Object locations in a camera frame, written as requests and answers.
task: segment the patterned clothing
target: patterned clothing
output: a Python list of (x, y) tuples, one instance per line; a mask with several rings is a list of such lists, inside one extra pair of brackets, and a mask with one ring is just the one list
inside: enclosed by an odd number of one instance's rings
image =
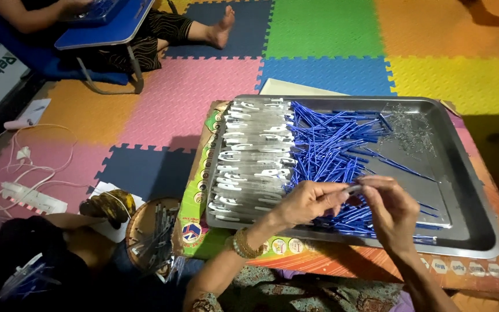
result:
[[(157, 39), (167, 40), (170, 46), (188, 42), (192, 20), (181, 15), (150, 9), (148, 16), (130, 41), (134, 56), (143, 72), (161, 68), (157, 53)], [(84, 48), (75, 53), (93, 70), (101, 72), (133, 73), (126, 45)]]
[(204, 294), (192, 312), (388, 312), (402, 287), (316, 274), (284, 280), (271, 269), (245, 266), (218, 299)]

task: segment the hand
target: hand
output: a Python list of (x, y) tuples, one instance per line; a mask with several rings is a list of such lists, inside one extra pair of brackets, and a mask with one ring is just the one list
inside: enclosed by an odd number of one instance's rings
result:
[(348, 188), (348, 184), (302, 181), (271, 210), (270, 215), (282, 229), (291, 229), (329, 213), (336, 216), (341, 205), (349, 198), (349, 194), (343, 192), (345, 188)]
[(415, 252), (413, 233), (419, 203), (393, 178), (369, 175), (357, 182), (373, 213), (373, 226), (379, 242), (389, 255), (401, 257)]
[(94, 0), (63, 0), (64, 10), (67, 13), (81, 14), (85, 13), (88, 9), (88, 5)]

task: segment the blue folding table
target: blue folding table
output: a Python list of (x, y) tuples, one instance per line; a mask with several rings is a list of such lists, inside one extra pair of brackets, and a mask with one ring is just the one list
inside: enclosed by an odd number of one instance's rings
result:
[(55, 42), (55, 47), (62, 51), (125, 44), (136, 76), (136, 80), (133, 81), (134, 90), (132, 91), (110, 92), (99, 89), (94, 85), (84, 62), (80, 57), (77, 57), (77, 60), (86, 76), (87, 84), (94, 91), (100, 94), (140, 94), (144, 88), (144, 79), (142, 78), (140, 64), (132, 52), (130, 41), (134, 39), (154, 2), (155, 0), (129, 0), (109, 24), (93, 28), (70, 28)]

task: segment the pink foam tile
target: pink foam tile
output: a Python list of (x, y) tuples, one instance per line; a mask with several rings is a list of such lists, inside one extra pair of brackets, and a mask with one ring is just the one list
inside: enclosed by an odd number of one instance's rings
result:
[(263, 66), (256, 60), (172, 60), (152, 73), (133, 115), (121, 135), (121, 143), (197, 148), (211, 102), (240, 94), (257, 94), (255, 85)]
[[(66, 163), (70, 156), (70, 142), (21, 137), (19, 144), (30, 147), (31, 159), (35, 166), (59, 168)], [(17, 148), (14, 149), (13, 155), (16, 156), (16, 153)], [(63, 170), (57, 172), (51, 180), (95, 186), (97, 180), (94, 179), (94, 177), (98, 171), (103, 171), (105, 166), (102, 165), (102, 162), (106, 157), (110, 157), (110, 154), (111, 152), (109, 152), (109, 147), (107, 146), (77, 144), (74, 146), (73, 157), (69, 165)], [(0, 190), (1, 182), (15, 181), (21, 173), (24, 173), (31, 168), (23, 166), (17, 172), (13, 173), (12, 171), (17, 169), (17, 167), (11, 167), (10, 173), (8, 173), (6, 169), (2, 168), (7, 166), (9, 163), (10, 155), (11, 145), (8, 145), (4, 147), (0, 153)], [(12, 164), (17, 163), (17, 160), (13, 157)], [(20, 180), (18, 180), (18, 183), (27, 187), (32, 187), (48, 175), (49, 172), (47, 171), (34, 170), (24, 175)], [(80, 202), (88, 196), (86, 195), (87, 186), (72, 187), (59, 182), (42, 185), (38, 188), (38, 191), (68, 203), (66, 212), (74, 214), (78, 213)], [(12, 202), (0, 197), (0, 205), (7, 207), (10, 204), (12, 204)], [(17, 218), (27, 218), (35, 215), (34, 212), (18, 205), (7, 211), (9, 211), (12, 216)], [(0, 211), (0, 216), (6, 216), (6, 214)]]

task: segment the tray rim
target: tray rim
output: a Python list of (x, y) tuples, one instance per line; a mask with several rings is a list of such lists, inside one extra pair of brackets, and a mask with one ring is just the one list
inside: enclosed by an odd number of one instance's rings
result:
[[(437, 255), (447, 255), (451, 257), (466, 257), (466, 258), (476, 258), (476, 259), (491, 259), (499, 255), (499, 223), (496, 218), (496, 213), (492, 209), (489, 204), (486, 193), (482, 188), (482, 181), (479, 180), (475, 168), (473, 167), (471, 160), (469, 160), (468, 154), (465, 151), (465, 147), (461, 142), (459, 135), (457, 134), (457, 130), (452, 123), (450, 116), (447, 114), (447, 109), (444, 107), (439, 101), (436, 101), (431, 98), (426, 98), (422, 96), (270, 96), (270, 95), (261, 95), (261, 94), (240, 94), (234, 98), (243, 99), (243, 98), (283, 98), (287, 100), (293, 99), (357, 99), (357, 100), (386, 100), (386, 101), (394, 101), (397, 99), (398, 101), (425, 101), (431, 103), (434, 108), (443, 111), (442, 114), (443, 122), (446, 124), (447, 128), (449, 128), (450, 136), (452, 140), (455, 142), (457, 151), (460, 155), (460, 158), (465, 166), (465, 169), (471, 178), (473, 183), (473, 187), (475, 192), (482, 204), (482, 208), (485, 210), (485, 213), (489, 219), (492, 230), (495, 234), (495, 244), (488, 250), (472, 250), (472, 249), (461, 249), (454, 247), (446, 247), (440, 245), (423, 245), (423, 244), (415, 244), (415, 248), (417, 252), (424, 252), (429, 254), (437, 254)], [(221, 127), (219, 133), (217, 134), (217, 146), (222, 146), (222, 135), (225, 132), (225, 127)], [(216, 168), (218, 162), (218, 153), (215, 153), (211, 162), (210, 168)], [(213, 170), (210, 172), (209, 181), (213, 181), (215, 177), (216, 171)], [(207, 202), (209, 202), (211, 198), (211, 192), (207, 192)], [(247, 224), (245, 223), (236, 223), (236, 222), (228, 222), (223, 220), (216, 219), (213, 215), (208, 213), (208, 208), (205, 207), (205, 215), (206, 222), (210, 227), (219, 227), (219, 228), (230, 228), (230, 229), (241, 229)], [(286, 237), (297, 237), (302, 239), (309, 239), (309, 236), (302, 237), (300, 229), (289, 229), (286, 231), (282, 231), (278, 233), (278, 236), (286, 236)], [(365, 247), (375, 247), (382, 248), (379, 241), (377, 239), (367, 238), (367, 237), (353, 237), (349, 235), (342, 235), (343, 240), (340, 243), (357, 245), (357, 246), (365, 246)]]

